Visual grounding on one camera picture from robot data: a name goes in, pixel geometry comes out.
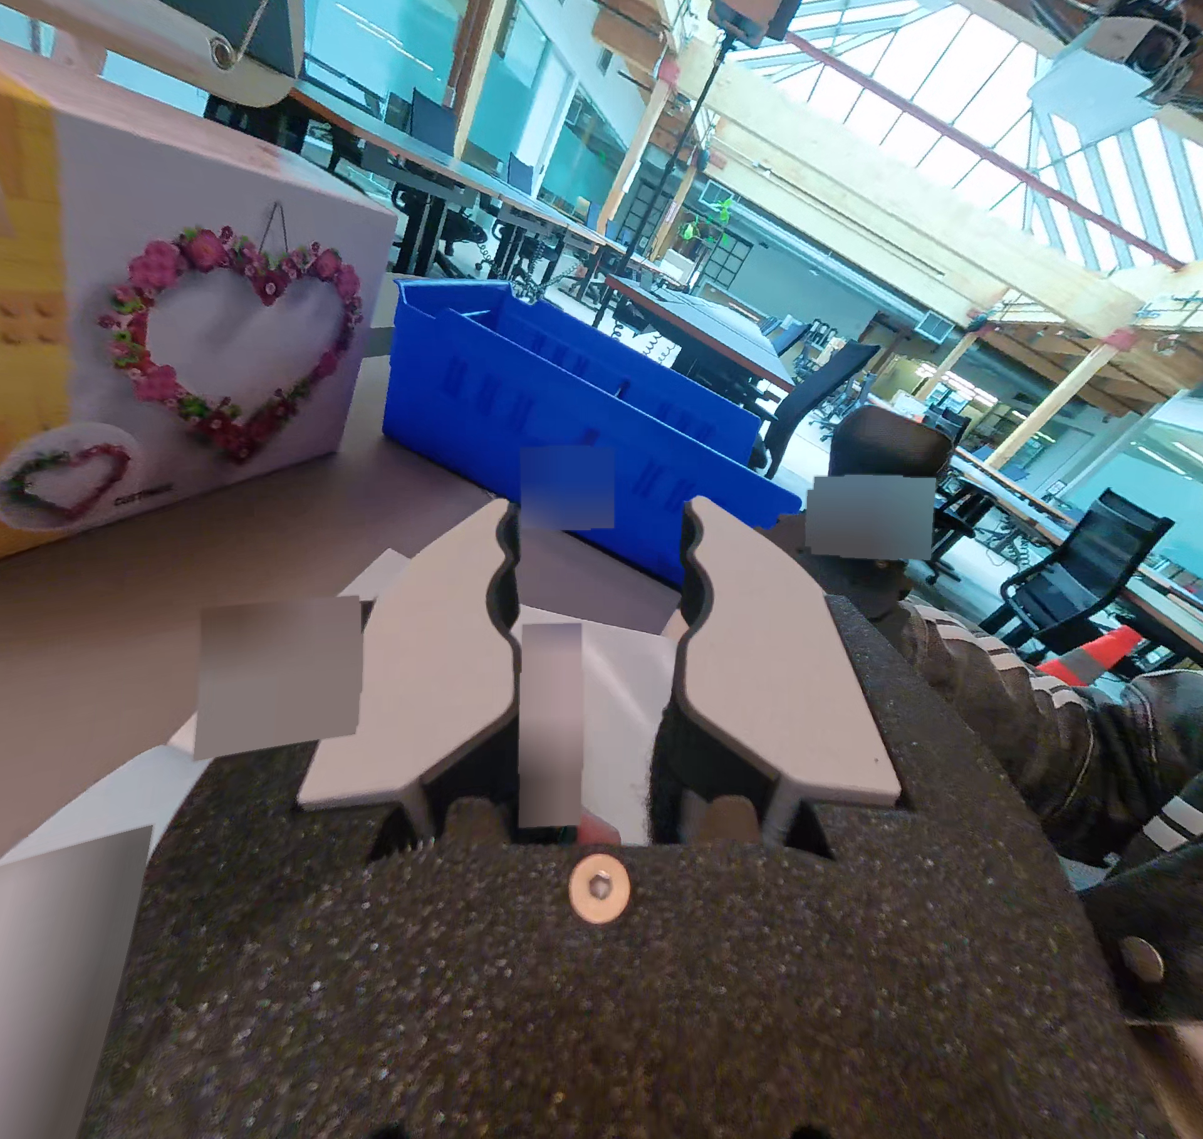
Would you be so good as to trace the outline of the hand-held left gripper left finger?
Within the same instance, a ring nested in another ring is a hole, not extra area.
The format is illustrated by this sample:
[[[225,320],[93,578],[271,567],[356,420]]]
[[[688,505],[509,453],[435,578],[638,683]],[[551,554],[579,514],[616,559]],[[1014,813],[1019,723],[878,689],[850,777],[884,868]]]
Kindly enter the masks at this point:
[[[429,787],[518,714],[518,559],[518,506],[490,500],[381,589],[356,727],[317,744],[300,809],[392,804],[417,838],[438,834]]]

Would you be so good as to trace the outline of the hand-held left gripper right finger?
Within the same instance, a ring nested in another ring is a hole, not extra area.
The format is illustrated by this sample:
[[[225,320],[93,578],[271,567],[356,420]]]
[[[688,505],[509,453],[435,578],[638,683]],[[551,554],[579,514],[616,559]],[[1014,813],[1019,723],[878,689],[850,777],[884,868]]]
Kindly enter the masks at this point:
[[[718,799],[743,799],[758,838],[798,846],[818,804],[894,809],[903,786],[826,594],[715,501],[684,504],[669,623],[669,840]]]

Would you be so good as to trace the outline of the lego instruction booklet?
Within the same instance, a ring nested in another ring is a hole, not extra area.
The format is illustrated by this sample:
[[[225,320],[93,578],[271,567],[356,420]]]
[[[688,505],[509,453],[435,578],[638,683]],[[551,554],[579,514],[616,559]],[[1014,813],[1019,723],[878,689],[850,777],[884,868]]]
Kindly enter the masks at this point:
[[[209,762],[194,757],[199,617],[217,606],[331,597],[348,578],[322,555],[316,577],[169,557],[98,568],[40,548],[2,567],[2,865],[128,830],[162,838]],[[345,597],[373,601],[409,559],[358,555]],[[514,627],[581,626],[585,809],[623,844],[648,842],[637,813],[669,702],[674,643],[523,603]]]

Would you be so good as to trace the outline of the blue divided plastic bin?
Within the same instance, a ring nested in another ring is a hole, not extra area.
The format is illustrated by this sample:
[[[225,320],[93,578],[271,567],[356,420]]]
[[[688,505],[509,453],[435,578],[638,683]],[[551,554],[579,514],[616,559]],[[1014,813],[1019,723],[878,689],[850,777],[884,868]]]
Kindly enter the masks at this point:
[[[573,534],[669,584],[686,501],[751,527],[801,512],[749,468],[750,412],[499,281],[400,282],[383,435],[512,501],[528,449],[566,449],[549,487],[579,500],[612,470],[612,522]]]

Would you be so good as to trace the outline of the person's right forearm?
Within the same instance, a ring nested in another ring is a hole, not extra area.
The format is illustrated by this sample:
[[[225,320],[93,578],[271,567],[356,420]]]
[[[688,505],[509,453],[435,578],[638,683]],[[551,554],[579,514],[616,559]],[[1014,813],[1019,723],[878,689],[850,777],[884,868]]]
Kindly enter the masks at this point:
[[[1200,845],[1200,670],[1138,676],[1111,698],[924,605],[902,601],[877,624],[989,748],[1060,857],[1116,855],[1119,874]]]

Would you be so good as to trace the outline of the yellow white lego box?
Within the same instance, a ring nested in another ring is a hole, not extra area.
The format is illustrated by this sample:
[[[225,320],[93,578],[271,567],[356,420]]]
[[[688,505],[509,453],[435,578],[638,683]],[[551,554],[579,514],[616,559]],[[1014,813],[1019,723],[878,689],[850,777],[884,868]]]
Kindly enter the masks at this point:
[[[2,43],[2,557],[333,453],[393,211]]]

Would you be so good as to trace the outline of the black mesh office chair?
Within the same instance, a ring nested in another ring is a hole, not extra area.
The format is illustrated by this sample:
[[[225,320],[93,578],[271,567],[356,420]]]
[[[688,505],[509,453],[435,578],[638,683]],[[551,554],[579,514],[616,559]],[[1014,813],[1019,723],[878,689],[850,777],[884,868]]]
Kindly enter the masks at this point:
[[[805,416],[826,397],[840,390],[850,379],[878,354],[880,346],[854,342],[835,350],[829,359],[801,380],[780,401],[762,439],[768,462],[762,470],[772,479],[789,445],[789,439]]]

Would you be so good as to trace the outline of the orange traffic cone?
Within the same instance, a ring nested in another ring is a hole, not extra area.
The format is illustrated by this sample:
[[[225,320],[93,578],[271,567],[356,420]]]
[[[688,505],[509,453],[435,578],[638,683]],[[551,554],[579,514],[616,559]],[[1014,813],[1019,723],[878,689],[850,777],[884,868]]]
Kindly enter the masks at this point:
[[[1141,635],[1133,627],[1121,624],[1081,647],[1048,657],[1036,670],[1069,686],[1088,686],[1120,664],[1140,643]]]

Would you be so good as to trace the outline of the black light stand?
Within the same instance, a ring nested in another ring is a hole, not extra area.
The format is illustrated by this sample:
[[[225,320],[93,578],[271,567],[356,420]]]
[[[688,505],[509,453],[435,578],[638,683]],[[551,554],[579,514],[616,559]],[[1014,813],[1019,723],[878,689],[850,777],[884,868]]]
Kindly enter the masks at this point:
[[[716,121],[697,96],[716,51],[716,44],[695,37],[661,58],[615,181],[619,244],[625,244],[624,233],[637,236],[636,252],[653,262],[675,241],[688,191],[704,174],[701,151]]]

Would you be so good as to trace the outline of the white hanging ceiling panel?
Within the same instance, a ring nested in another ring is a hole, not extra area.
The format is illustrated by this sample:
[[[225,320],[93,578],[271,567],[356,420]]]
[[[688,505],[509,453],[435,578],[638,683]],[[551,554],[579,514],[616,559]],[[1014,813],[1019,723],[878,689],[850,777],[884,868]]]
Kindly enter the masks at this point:
[[[1073,124],[1082,143],[1107,139],[1164,107],[1191,43],[1164,18],[1098,18],[1050,59],[1027,96],[1033,109]]]

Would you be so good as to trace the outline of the person's dark jacket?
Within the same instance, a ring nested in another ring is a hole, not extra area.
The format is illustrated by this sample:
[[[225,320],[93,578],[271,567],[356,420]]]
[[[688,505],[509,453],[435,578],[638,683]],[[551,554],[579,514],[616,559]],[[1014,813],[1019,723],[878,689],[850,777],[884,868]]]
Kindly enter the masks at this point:
[[[1108,720],[1134,756],[1119,861],[1079,900],[1136,1025],[1201,1021],[1200,672],[1132,681]]]

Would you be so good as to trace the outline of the person's light trousers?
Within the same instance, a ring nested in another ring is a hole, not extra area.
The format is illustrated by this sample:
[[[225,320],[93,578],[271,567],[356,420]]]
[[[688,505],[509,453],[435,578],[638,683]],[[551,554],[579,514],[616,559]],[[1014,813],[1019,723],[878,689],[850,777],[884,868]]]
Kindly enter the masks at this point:
[[[1138,1064],[1178,1137],[1201,1137],[1201,1023],[1125,1019]]]

